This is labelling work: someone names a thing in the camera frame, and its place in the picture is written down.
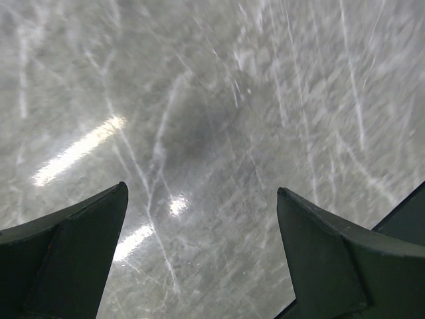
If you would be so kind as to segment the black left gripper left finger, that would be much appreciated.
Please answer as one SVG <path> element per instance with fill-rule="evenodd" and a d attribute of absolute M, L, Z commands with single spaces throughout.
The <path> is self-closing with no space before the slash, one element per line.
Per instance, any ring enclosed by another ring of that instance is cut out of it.
<path fill-rule="evenodd" d="M 2 318 L 95 318 L 128 206 L 124 182 L 1 231 Z"/>

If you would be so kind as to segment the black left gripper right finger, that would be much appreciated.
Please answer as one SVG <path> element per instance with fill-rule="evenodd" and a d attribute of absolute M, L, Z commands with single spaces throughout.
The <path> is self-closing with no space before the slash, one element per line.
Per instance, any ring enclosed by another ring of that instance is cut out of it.
<path fill-rule="evenodd" d="M 295 300 L 281 318 L 423 318 L 424 246 L 354 224 L 279 188 Z"/>

